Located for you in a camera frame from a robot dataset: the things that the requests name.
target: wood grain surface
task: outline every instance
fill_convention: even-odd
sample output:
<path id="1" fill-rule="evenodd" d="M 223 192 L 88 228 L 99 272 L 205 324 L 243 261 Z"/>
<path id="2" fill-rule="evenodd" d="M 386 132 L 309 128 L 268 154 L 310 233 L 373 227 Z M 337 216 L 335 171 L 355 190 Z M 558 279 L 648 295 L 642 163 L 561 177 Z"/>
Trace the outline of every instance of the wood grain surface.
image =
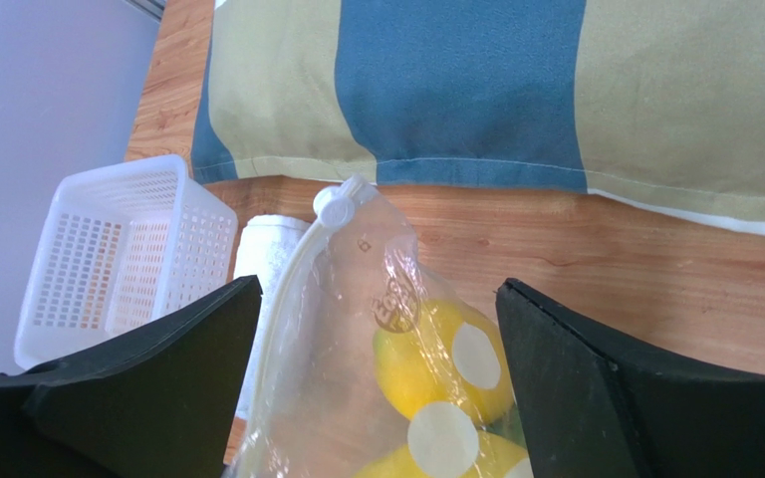
<path id="1" fill-rule="evenodd" d="M 211 0 L 168 0 L 127 159 L 190 154 Z M 241 224 L 314 218 L 321 183 L 267 177 L 208 186 Z M 566 306 L 697 359 L 765 373 L 765 237 L 551 191 L 382 187 L 414 225 L 420 260 L 494 317 L 516 277 Z M 227 459 L 243 434 L 236 420 Z"/>

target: white mesh basket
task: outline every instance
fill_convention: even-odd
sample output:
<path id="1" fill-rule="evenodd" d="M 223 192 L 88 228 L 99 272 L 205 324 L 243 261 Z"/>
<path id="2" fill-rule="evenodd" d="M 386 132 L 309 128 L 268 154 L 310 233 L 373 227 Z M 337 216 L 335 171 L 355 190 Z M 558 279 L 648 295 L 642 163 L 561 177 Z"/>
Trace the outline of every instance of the white mesh basket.
<path id="1" fill-rule="evenodd" d="M 17 364 L 94 346 L 222 286 L 237 228 L 176 155 L 65 178 L 26 287 Z"/>

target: white wall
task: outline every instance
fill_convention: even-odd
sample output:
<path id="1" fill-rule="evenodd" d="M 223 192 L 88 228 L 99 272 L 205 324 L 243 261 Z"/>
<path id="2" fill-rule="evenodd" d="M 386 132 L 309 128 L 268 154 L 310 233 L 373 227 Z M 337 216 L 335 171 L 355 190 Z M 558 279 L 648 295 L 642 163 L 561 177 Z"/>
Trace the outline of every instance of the white wall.
<path id="1" fill-rule="evenodd" d="M 157 31 L 125 0 L 0 0 L 0 371 L 55 188 L 123 160 Z"/>

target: clear plastic bag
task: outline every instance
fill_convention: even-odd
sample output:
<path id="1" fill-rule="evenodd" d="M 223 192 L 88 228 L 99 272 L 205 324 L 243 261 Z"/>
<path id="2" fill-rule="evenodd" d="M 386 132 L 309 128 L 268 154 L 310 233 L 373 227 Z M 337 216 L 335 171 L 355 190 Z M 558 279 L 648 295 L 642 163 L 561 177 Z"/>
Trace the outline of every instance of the clear plastic bag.
<path id="1" fill-rule="evenodd" d="M 315 200 L 265 330 L 229 477 L 532 476 L 497 326 L 353 177 Z"/>

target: yellow lemon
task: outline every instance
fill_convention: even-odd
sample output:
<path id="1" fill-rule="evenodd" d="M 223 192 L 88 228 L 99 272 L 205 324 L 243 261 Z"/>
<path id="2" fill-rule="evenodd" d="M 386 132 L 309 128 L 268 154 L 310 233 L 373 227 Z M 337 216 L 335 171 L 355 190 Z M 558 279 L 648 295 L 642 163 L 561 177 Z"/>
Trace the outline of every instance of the yellow lemon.
<path id="1" fill-rule="evenodd" d="M 461 478 L 532 478 L 527 450 L 501 436 L 478 431 L 479 452 Z M 436 478 L 420 469 L 403 445 L 391 455 L 363 468 L 354 478 Z"/>
<path id="2" fill-rule="evenodd" d="M 477 425 L 493 422 L 514 401 L 500 331 L 477 310 L 457 302 L 420 304 L 417 324 L 405 333 L 374 336 L 377 382 L 406 418 L 447 401 Z"/>

